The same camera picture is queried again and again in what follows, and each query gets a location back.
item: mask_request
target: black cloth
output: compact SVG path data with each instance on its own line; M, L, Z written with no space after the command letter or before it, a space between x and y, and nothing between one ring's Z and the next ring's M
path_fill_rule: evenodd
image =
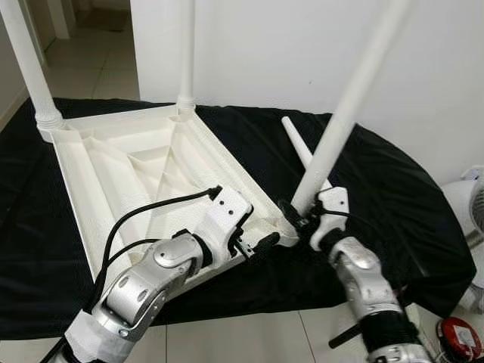
M65 118L157 107L134 101L57 99ZM304 168L281 126L289 116L311 150L330 114L254 107L197 107L200 118L268 196L290 200ZM0 134L0 340L63 333L92 279L54 148L27 101ZM403 296L448 315L473 276L464 236L442 192L397 147L356 126L330 176L348 188L348 230L381 258ZM343 288L326 256L307 244L274 247L166 304L157 323L335 306Z

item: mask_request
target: red object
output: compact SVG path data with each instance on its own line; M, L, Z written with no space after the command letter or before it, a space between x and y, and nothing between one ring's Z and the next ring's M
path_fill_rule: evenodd
M464 320L459 318L446 318L437 326L439 339L444 339L453 353L463 360L473 360L482 353L482 344L476 331Z

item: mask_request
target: black fabric sheet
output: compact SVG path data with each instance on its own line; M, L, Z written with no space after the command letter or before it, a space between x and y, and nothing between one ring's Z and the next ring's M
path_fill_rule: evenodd
M134 101L56 100L65 118L156 107ZM290 116L314 150L330 114L248 107L197 113L274 202L290 200L304 169L281 126ZM0 134L0 340L59 336L92 291L82 242L54 149L27 101ZM330 176L348 188L348 229L375 251L403 298L446 316L475 267L431 177L397 147L356 126ZM169 302L157 324L335 306L343 288L326 256L306 244L275 247Z

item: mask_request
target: white fan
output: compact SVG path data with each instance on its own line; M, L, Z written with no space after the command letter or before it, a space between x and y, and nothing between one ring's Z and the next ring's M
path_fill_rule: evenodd
M456 181L442 188L461 224L477 273L459 305L484 312L484 174L474 180Z

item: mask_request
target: white tape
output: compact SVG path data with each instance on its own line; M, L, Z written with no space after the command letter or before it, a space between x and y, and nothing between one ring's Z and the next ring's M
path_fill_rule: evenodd
M81 363L99 359L106 363L122 363L128 358L135 342L111 333L81 310L65 333L67 342Z

